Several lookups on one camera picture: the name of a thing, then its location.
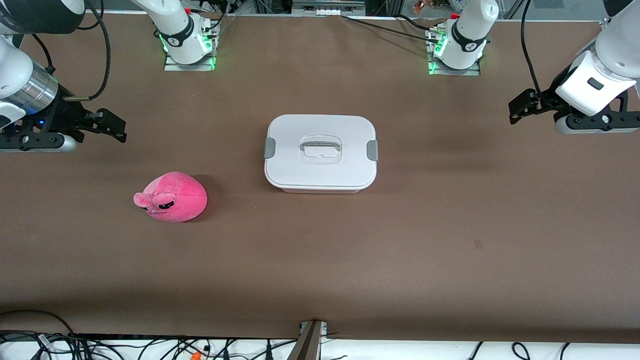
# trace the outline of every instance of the metal cylinder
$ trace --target metal cylinder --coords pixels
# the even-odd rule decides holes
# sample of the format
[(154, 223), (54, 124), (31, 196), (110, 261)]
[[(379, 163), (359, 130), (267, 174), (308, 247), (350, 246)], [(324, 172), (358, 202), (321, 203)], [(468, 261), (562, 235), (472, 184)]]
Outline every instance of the metal cylinder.
[(56, 78), (34, 61), (29, 81), (19, 91), (5, 97), (3, 101), (10, 102), (26, 111), (27, 115), (31, 115), (50, 105), (57, 93)]

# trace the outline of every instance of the container lid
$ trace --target container lid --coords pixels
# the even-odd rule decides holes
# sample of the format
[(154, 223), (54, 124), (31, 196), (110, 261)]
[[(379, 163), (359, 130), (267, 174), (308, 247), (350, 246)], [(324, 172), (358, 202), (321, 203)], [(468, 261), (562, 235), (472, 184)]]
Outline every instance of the container lid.
[(269, 125), (264, 173), (279, 188), (359, 190), (376, 177), (376, 130), (347, 115), (282, 115)]

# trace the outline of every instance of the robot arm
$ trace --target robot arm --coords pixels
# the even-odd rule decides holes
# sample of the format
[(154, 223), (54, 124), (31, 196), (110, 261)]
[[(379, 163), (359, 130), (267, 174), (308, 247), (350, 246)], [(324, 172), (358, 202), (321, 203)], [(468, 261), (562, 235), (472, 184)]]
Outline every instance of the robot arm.
[[(527, 89), (509, 103), (511, 123), (557, 111), (560, 133), (629, 133), (640, 127), (640, 111), (627, 111), (628, 90), (640, 78), (640, 0), (627, 6), (553, 80), (542, 94)], [(610, 103), (618, 99), (614, 111)]]
[(192, 64), (213, 49), (211, 20), (189, 13), (180, 0), (131, 0), (151, 17), (167, 53), (175, 62)]
[[(212, 51), (211, 21), (187, 13), (179, 0), (132, 0), (157, 26), (169, 56), (195, 63)], [(84, 0), (0, 0), (0, 35), (71, 33), (84, 17)], [(125, 122), (80, 102), (7, 36), (0, 37), (0, 151), (73, 151), (83, 131), (125, 142)]]
[(446, 36), (434, 55), (450, 68), (468, 69), (482, 57), (486, 36), (499, 12), (495, 0), (467, 1), (459, 19), (449, 19), (441, 24)]

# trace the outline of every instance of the black cable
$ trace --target black cable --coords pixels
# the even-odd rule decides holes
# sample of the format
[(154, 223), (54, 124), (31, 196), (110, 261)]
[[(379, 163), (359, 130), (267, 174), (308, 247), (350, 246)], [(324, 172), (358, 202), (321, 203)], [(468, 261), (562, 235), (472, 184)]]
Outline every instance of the black cable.
[(403, 33), (402, 31), (398, 31), (398, 30), (393, 30), (393, 29), (389, 29), (389, 28), (384, 28), (383, 26), (379, 26), (379, 25), (375, 25), (375, 24), (371, 24), (370, 22), (364, 22), (358, 19), (352, 19), (350, 17), (346, 17), (344, 15), (340, 15), (341, 17), (353, 21), (353, 22), (357, 22), (359, 24), (363, 24), (363, 25), (368, 25), (368, 26), (373, 26), (374, 28), (378, 28), (378, 29), (382, 29), (382, 30), (387, 30), (387, 31), (391, 31), (392, 33), (396, 33), (396, 34), (400, 34), (400, 35), (404, 35), (406, 37), (410, 37), (410, 38), (416, 38), (416, 39), (420, 39), (423, 41), (427, 41), (427, 42), (432, 42), (432, 43), (437, 43), (438, 41), (436, 39), (432, 39), (432, 38), (426, 38), (426, 37), (419, 37), (417, 35), (413, 35), (413, 34), (407, 34), (407, 33)]
[(146, 344), (143, 348), (142, 351), (140, 352), (140, 354), (138, 354), (138, 360), (142, 359), (142, 354), (145, 352), (146, 349), (148, 349), (149, 346), (153, 345), (155, 342), (157, 342), (158, 340), (152, 340), (150, 343)]
[[(153, 340), (151, 342), (155, 342), (157, 341), (157, 344), (161, 344), (161, 343), (166, 343), (167, 341), (171, 341), (171, 339), (165, 339), (165, 340)], [(145, 344), (145, 345), (127, 345), (127, 344), (109, 344), (110, 347), (128, 347), (128, 348), (145, 348), (147, 346), (149, 346), (149, 344)]]
[(541, 99), (541, 102), (544, 102), (544, 95), (542, 91), (540, 91), (540, 85), (538, 84), (538, 78), (536, 78), (536, 72), (533, 69), (533, 64), (531, 63), (531, 59), (529, 57), (529, 52), (527, 51), (527, 44), (524, 38), (524, 23), (527, 18), (527, 12), (529, 11), (529, 5), (531, 4), (531, 0), (527, 0), (527, 4), (524, 6), (524, 11), (522, 12), (522, 22), (520, 23), (520, 43), (522, 45), (522, 52), (524, 53), (524, 59), (527, 62), (527, 66), (529, 67), (529, 72), (531, 73), (531, 79), (533, 80), (533, 86), (536, 87), (536, 92)]
[(56, 71), (56, 68), (53, 67), (53, 61), (51, 61), (51, 55), (49, 54), (49, 50), (47, 49), (47, 46), (42, 42), (42, 40), (40, 39), (40, 37), (38, 37), (38, 35), (31, 34), (31, 36), (36, 40), (38, 45), (40, 45), (40, 47), (42, 48), (42, 51), (44, 52), (44, 56), (47, 57), (47, 67), (45, 68), (45, 70), (49, 74), (53, 74), (53, 72)]
[(34, 313), (34, 314), (44, 314), (44, 315), (49, 315), (53, 318), (55, 318), (57, 321), (59, 321), (60, 323), (62, 323), (62, 325), (64, 325), (67, 330), (69, 331), (69, 333), (71, 335), (75, 335), (73, 329), (71, 329), (71, 326), (69, 326), (69, 324), (65, 321), (65, 319), (61, 318), (60, 316), (51, 313), (49, 311), (44, 311), (44, 310), (30, 310), (30, 309), (20, 309), (20, 310), (11, 310), (11, 311), (5, 311), (4, 313), (0, 313), (0, 316), (4, 316), (4, 315), (9, 315), (9, 314), (18, 314), (18, 313)]
[(209, 339), (207, 339), (206, 348), (207, 348), (207, 355), (205, 355), (205, 356), (208, 358), (209, 356), (211, 356), (211, 341)]
[[(516, 351), (516, 346), (522, 347), (522, 350), (524, 350), (524, 353), (527, 354), (527, 357), (523, 357), (520, 354), (518, 354), (518, 352)], [(529, 356), (529, 351), (527, 350), (527, 347), (525, 347), (522, 343), (519, 343), (516, 341), (513, 344), (511, 344), (511, 351), (513, 351), (513, 355), (516, 355), (521, 360), (531, 360), (531, 356)]]
[(184, 347), (178, 351), (176, 351), (176, 354), (173, 355), (173, 360), (175, 360), (176, 358), (178, 358), (178, 356), (182, 353), (182, 352), (188, 352), (189, 354), (193, 355), (195, 354), (194, 352), (190, 352), (189, 350), (187, 350), (187, 348), (192, 348), (193, 350), (196, 350), (196, 352), (199, 352), (201, 355), (204, 355), (204, 353), (202, 351), (200, 351), (200, 349), (196, 348), (193, 346), (193, 344), (195, 344), (199, 339), (195, 339), (193, 340), (191, 343), (187, 343), (186, 340), (183, 340), (182, 344), (184, 345)]
[(271, 346), (271, 340), (267, 339), (267, 352), (264, 355), (264, 360), (273, 360), (273, 347)]
[(476, 358), (476, 355), (478, 355), (478, 350), (480, 350), (480, 347), (482, 346), (483, 343), (484, 341), (478, 342), (478, 344), (476, 345), (476, 349), (474, 350), (474, 353), (471, 354), (471, 357), (469, 358), (469, 360), (474, 360)]
[(178, 358), (178, 355), (180, 355), (184, 351), (184, 349), (186, 349), (186, 345), (187, 345), (187, 341), (186, 340), (179, 340), (178, 341), (178, 348), (175, 349), (175, 352), (173, 353), (172, 360), (176, 360)]
[[(275, 349), (277, 349), (277, 348), (279, 348), (279, 347), (283, 347), (283, 346), (288, 345), (288, 344), (293, 344), (293, 343), (295, 343), (296, 341), (297, 341), (297, 340), (289, 340), (289, 341), (285, 341), (285, 342), (283, 342), (283, 343), (279, 343), (278, 345), (273, 345), (273, 346), (271, 347), (271, 349), (272, 349), (272, 350), (275, 350)], [(264, 355), (264, 354), (266, 354), (266, 353), (267, 353), (267, 352), (266, 352), (266, 350), (265, 350), (265, 351), (263, 351), (263, 352), (261, 352), (261, 353), (257, 354), (256, 356), (252, 357), (250, 360), (257, 360), (260, 356), (263, 356), (263, 355)]]
[(560, 350), (560, 360), (563, 360), (564, 358), (564, 351), (566, 350), (566, 348), (570, 345), (571, 343), (564, 343), (564, 345), (562, 346), (562, 350)]
[(100, 24), (100, 28), (102, 29), (102, 34), (104, 35), (104, 45), (106, 47), (106, 54), (107, 54), (106, 66), (104, 67), (104, 77), (102, 78), (102, 84), (95, 94), (87, 98), (73, 97), (73, 99), (67, 99), (68, 101), (83, 101), (87, 99), (93, 100), (96, 97), (100, 96), (100, 94), (102, 94), (104, 89), (107, 87), (107, 82), (109, 81), (109, 73), (111, 72), (111, 42), (109, 42), (109, 34), (107, 33), (107, 27), (104, 25), (104, 21), (102, 21), (102, 18), (98, 15), (98, 11), (91, 4), (91, 2), (89, 0), (84, 0), (84, 3), (87, 7), (89, 7), (91, 12), (95, 16), (95, 18), (98, 20), (98, 23)]
[(95, 346), (93, 347), (93, 349), (95, 350), (95, 348), (97, 348), (97, 347), (106, 347), (109, 350), (111, 350), (112, 352), (114, 352), (120, 358), (120, 360), (125, 360), (125, 358), (122, 356), (122, 354), (119, 351), (117, 351), (114, 346), (112, 346), (110, 344), (105, 344), (105, 343), (102, 343), (100, 341), (96, 341), (95, 342)]
[(99, 352), (92, 352), (92, 353), (91, 353), (91, 355), (92, 355), (92, 356), (93, 356), (93, 355), (98, 355), (98, 356), (103, 357), (103, 358), (105, 358), (105, 359), (107, 359), (107, 360), (113, 360), (112, 358), (108, 357), (107, 355), (100, 354)]
[(223, 17), (225, 17), (225, 13), (222, 13), (222, 15), (220, 15), (220, 19), (218, 19), (214, 25), (209, 26), (208, 28), (205, 28), (204, 31), (209, 31), (211, 29), (215, 29), (216, 26), (220, 25), (220, 22), (222, 21)]
[[(102, 17), (104, 16), (104, 0), (100, 0), (100, 19), (102, 19)], [(100, 25), (99, 21), (96, 21), (95, 24), (91, 25), (91, 26), (87, 26), (85, 28), (83, 28), (82, 26), (78, 26), (78, 30), (91, 30), (93, 28), (95, 28), (96, 26)]]
[(397, 15), (394, 15), (394, 17), (399, 17), (401, 19), (407, 20), (409, 22), (409, 24), (415, 26), (416, 28), (419, 28), (419, 29), (422, 29), (422, 30), (428, 30), (429, 29), (429, 28), (427, 28), (425, 26), (422, 26), (422, 25), (418, 24), (417, 22), (411, 20), (408, 16), (403, 15), (401, 13), (399, 13)]
[(169, 349), (169, 351), (167, 351), (164, 355), (162, 355), (162, 357), (160, 358), (160, 360), (163, 360), (164, 358), (166, 358), (167, 355), (169, 355), (169, 353), (171, 353), (172, 351), (176, 350), (180, 347), (180, 344), (183, 342), (183, 340), (179, 340), (178, 343), (172, 347), (171, 349)]
[(229, 345), (233, 344), (236, 342), (236, 339), (232, 339), (231, 341), (227, 340), (227, 343), (225, 344), (225, 347), (222, 348), (222, 350), (220, 350), (214, 357), (213, 359), (217, 359), (220, 357), (220, 355), (225, 351), (229, 349)]

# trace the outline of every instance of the stuffed animal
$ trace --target stuffed animal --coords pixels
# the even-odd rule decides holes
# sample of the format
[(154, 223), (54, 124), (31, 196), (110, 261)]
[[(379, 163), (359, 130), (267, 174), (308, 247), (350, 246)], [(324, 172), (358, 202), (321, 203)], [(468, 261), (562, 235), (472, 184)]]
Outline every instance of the stuffed animal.
[(207, 192), (194, 178), (182, 172), (168, 172), (153, 180), (133, 203), (152, 218), (183, 222), (197, 217), (207, 206)]

